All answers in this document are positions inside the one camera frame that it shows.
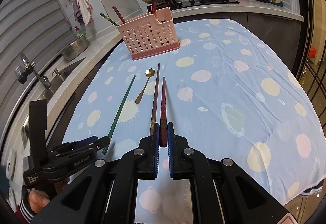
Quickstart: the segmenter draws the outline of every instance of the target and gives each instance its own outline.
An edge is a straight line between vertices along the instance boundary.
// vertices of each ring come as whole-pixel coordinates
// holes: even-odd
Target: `sink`
[[[66,68],[59,71],[60,77],[57,75],[53,78],[51,81],[51,88],[48,90],[45,90],[42,95],[39,97],[39,100],[41,99],[47,99],[48,101],[52,98],[52,96],[55,94],[55,92],[58,90],[58,88],[61,86],[63,81],[72,73],[72,71],[84,60],[78,60],[77,62],[67,66]]]
[[[84,60],[78,60],[77,62],[67,66],[66,68],[59,71],[60,77],[57,75],[51,81],[51,88],[49,90],[45,90],[41,96],[38,98],[39,100],[50,100],[61,84],[65,81],[65,79],[72,73],[72,71]],[[29,139],[29,126],[28,126],[28,116],[22,126],[22,141],[24,148],[26,147],[27,140]]]

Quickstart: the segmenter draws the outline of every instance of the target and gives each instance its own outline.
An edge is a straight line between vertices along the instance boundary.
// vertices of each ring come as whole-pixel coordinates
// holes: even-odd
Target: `purple towel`
[[[75,21],[78,21],[81,26],[85,27],[83,16],[81,15],[80,8],[77,5],[77,0],[72,0],[72,4],[74,7]]]

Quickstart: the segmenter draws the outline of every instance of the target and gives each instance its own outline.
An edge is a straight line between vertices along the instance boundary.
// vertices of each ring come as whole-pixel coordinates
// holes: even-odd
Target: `white towel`
[[[77,0],[77,5],[80,8],[80,12],[83,16],[85,26],[87,27],[87,25],[93,21],[91,14],[91,10],[93,7],[88,0]]]

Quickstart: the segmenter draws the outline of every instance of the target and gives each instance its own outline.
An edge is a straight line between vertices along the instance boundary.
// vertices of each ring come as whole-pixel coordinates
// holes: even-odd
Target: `blue tablecloth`
[[[136,75],[105,159],[119,159],[138,147],[149,134],[156,75],[140,104],[134,100],[147,80],[145,71],[160,63],[167,121],[190,147],[211,159],[233,159],[282,204],[324,179],[326,145],[319,119],[273,50],[232,20],[188,21],[176,30],[179,50],[138,61],[121,43],[77,105],[64,142],[107,135]],[[166,148],[160,149],[158,178],[139,182],[135,222],[192,223],[189,182],[170,179]]]

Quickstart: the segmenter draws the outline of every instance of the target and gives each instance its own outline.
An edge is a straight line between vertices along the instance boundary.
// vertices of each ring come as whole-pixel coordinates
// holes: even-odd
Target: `pink utensil basket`
[[[119,25],[118,30],[132,60],[180,48],[169,7],[155,11],[154,15],[146,13],[133,18]]]

